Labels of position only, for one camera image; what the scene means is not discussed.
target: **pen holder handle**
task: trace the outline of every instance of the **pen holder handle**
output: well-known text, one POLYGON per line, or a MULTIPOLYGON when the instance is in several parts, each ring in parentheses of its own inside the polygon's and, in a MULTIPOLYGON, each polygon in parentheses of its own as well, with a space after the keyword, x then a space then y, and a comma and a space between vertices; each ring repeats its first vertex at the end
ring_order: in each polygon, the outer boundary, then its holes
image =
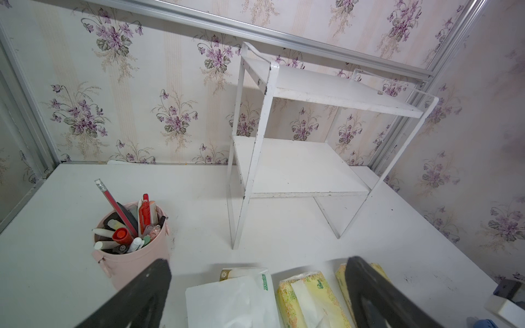
POLYGON ((97 261, 97 263, 99 264, 102 271, 104 271, 106 276, 108 278, 111 278, 111 271, 106 266, 106 263, 105 263, 106 260, 104 260, 104 257, 100 255, 100 252, 94 251, 93 253, 91 253, 91 255, 93 255, 95 261, 97 261))

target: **marker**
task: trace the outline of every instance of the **marker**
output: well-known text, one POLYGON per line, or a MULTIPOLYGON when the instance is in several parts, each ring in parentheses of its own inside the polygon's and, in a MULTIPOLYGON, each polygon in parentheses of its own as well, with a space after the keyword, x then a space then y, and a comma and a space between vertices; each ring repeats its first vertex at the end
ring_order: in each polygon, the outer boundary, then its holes
POLYGON ((107 230, 107 229, 102 229, 102 228, 95 228, 92 230, 93 233, 95 235, 99 235, 99 236, 103 236, 103 237, 108 237, 108 238, 112 238, 113 237, 113 233, 115 231, 111 231, 111 230, 107 230))
POLYGON ((164 221, 167 219, 167 217, 165 217, 164 215, 159 219, 159 226, 163 226, 164 225, 164 221))
POLYGON ((146 246, 147 244, 149 244, 151 241, 151 237, 150 236, 144 236, 144 246, 146 246))
POLYGON ((111 229, 118 230, 120 228, 125 228, 126 226, 123 223, 118 222, 117 220, 109 220, 108 227, 111 229))
POLYGON ((120 246, 120 245, 118 242, 115 242, 115 241, 97 241, 95 243, 94 248, 99 250, 99 249, 110 249, 116 246, 120 246))
POLYGON ((121 245, 129 245, 133 242, 129 231, 126 228, 120 228, 115 231, 112 235, 113 241, 118 242, 121 245))
POLYGON ((133 242, 131 243, 130 245, 130 249, 128 249, 128 252, 127 253, 133 253, 134 251, 136 251, 142 244, 144 244, 144 240, 142 240, 141 238, 139 237, 136 237, 135 239, 133 239, 133 242))

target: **desk surface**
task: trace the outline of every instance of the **desk surface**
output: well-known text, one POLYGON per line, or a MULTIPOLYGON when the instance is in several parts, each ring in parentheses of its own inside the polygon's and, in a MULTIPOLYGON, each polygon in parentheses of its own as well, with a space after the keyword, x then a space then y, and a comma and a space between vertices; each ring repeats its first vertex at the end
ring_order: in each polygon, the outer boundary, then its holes
MULTIPOLYGON (((377 177, 356 170, 367 184, 377 177)), ((4 327, 73 327, 115 289, 91 257, 91 229, 111 211, 101 178, 121 203, 143 193, 169 216, 173 279, 161 327, 186 327, 185 290, 222 268, 267 267, 279 280, 320 270, 348 315, 334 276, 350 256, 379 263, 393 284, 445 327, 493 319, 496 288, 472 261, 387 185, 337 240, 313 198, 253 199, 238 250, 230 248, 225 166, 62 164, 0 235, 4 327)))

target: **white marker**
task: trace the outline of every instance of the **white marker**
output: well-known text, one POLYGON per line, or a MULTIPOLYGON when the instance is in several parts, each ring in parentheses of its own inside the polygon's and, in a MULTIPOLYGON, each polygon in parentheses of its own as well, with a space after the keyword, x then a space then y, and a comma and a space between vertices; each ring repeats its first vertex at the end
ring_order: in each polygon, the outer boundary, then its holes
POLYGON ((133 242, 130 245, 130 249, 128 250, 128 253, 132 253, 136 251, 143 244, 144 244, 144 240, 142 240, 140 237, 136 237, 135 239, 133 239, 133 242))

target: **shelf leg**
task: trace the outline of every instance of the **shelf leg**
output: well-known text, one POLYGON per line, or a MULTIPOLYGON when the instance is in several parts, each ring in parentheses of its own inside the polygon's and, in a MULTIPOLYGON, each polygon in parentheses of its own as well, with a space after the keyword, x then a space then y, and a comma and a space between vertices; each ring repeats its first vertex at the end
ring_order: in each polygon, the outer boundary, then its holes
POLYGON ((337 239, 341 238, 341 235, 339 234, 339 231, 337 231, 337 228, 335 227, 335 224, 333 223, 333 221, 330 219, 330 216, 328 215, 328 213, 326 212, 326 210, 324 209, 324 207, 321 205, 321 202, 319 202, 318 198, 317 197, 314 197, 313 198, 316 203, 317 203, 317 206, 319 206, 319 209, 321 210, 321 212, 323 213, 324 215, 324 218, 327 220, 328 224, 330 225, 330 228, 332 228, 332 231, 335 235, 335 237, 337 239))
POLYGON ((377 182, 374 184, 374 186, 372 187, 372 190, 370 191, 370 193, 368 194, 368 196, 366 197, 366 199, 364 200, 364 202, 361 204, 361 206, 359 207, 358 211, 355 213, 355 215, 352 217, 352 219, 350 220, 350 222, 348 223, 348 225, 346 226, 346 228, 344 229, 343 233, 341 234, 341 237, 344 235, 344 233, 350 228, 350 226, 352 225, 352 222, 354 221, 355 217, 361 212, 361 209, 363 208, 363 205, 364 203, 366 203, 366 201, 373 197, 373 195, 375 194, 377 188, 382 184, 384 183, 383 181, 385 180, 386 176, 388 175, 388 173, 390 173, 390 170, 394 167, 395 163, 397 163, 397 161, 399 160, 399 158, 401 157, 401 155, 403 154, 403 152, 405 151, 405 149, 408 147, 408 144, 410 143, 410 141, 412 141, 412 139, 416 136, 417 132, 419 131, 419 129, 421 128, 421 126, 423 125, 423 123, 425 123, 425 120, 426 118, 430 115, 430 113, 434 110, 434 108, 436 107, 437 105, 437 102, 439 101, 439 98, 436 97, 436 96, 433 96, 434 99, 432 101, 432 103, 430 104, 430 106, 427 108, 427 110, 425 111, 425 113, 421 116, 421 118, 419 119, 418 123, 416 124, 416 126, 414 127, 414 129, 412 130, 412 132, 410 133, 410 135, 408 135, 408 138, 405 140, 405 142, 403 143, 403 145, 399 148, 399 150, 397 151, 397 154, 395 154, 394 158, 392 159, 392 161, 390 162, 390 164, 386 167, 385 171, 381 174, 381 176, 379 177, 379 179, 377 180, 377 182))
POLYGON ((266 82, 266 90, 264 93, 264 99, 262 101, 261 114, 259 116, 259 127, 257 128, 257 134, 255 135, 254 151, 251 154, 250 168, 248 170, 248 178, 246 179, 246 189, 244 191, 243 204, 240 208, 239 223, 237 224, 237 232, 235 233, 233 249, 239 248, 240 238, 243 234, 244 222, 246 220, 248 205, 250 203, 251 190, 254 186, 255 174, 257 173, 257 164, 259 163, 259 156, 263 147, 264 134, 266 132, 268 117, 270 116, 271 102, 274 99, 278 75, 279 64, 272 62, 270 64, 268 81, 266 82))
MULTIPOLYGON (((241 49, 241 54, 246 54, 248 51, 248 47, 243 43, 243 47, 241 49)), ((243 66, 244 59, 240 58, 240 67, 239 67, 239 79, 237 80, 237 96, 235 97, 235 111, 233 114, 233 124, 232 124, 232 141, 230 142, 230 153, 228 155, 228 170, 226 171, 226 183, 229 184, 230 176, 232 174, 232 165, 233 165, 233 157, 235 153, 234 145, 233 145, 233 137, 237 135, 237 124, 239 121, 239 112, 240 112, 240 102, 243 98, 243 86, 244 86, 244 66, 243 66)))
POLYGON ((233 214, 233 204, 232 204, 232 189, 230 188, 229 181, 226 183, 226 204, 228 205, 228 221, 230 225, 230 239, 232 240, 232 245, 235 238, 235 222, 233 214))

